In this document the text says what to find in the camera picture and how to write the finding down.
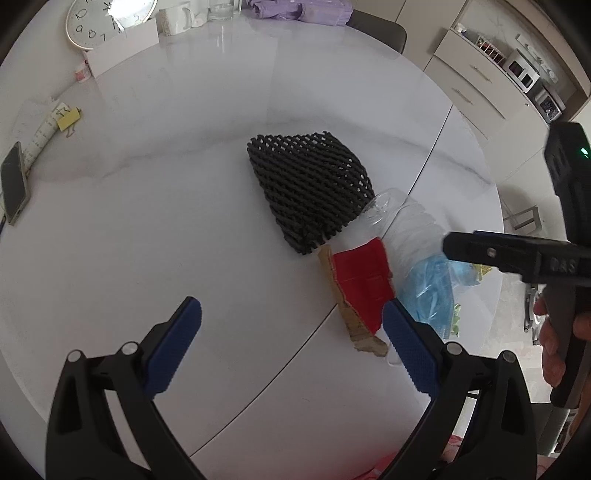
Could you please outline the right human hand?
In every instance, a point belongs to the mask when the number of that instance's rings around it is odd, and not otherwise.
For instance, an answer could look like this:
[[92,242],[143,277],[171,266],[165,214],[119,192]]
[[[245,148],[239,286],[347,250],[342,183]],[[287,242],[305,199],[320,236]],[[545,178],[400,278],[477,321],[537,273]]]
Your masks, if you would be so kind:
[[542,371],[545,381],[553,388],[559,386],[565,373],[565,363],[561,359],[559,337],[554,330],[543,298],[539,298],[534,305],[537,316],[545,316],[545,321],[539,333],[539,342],[543,348]]

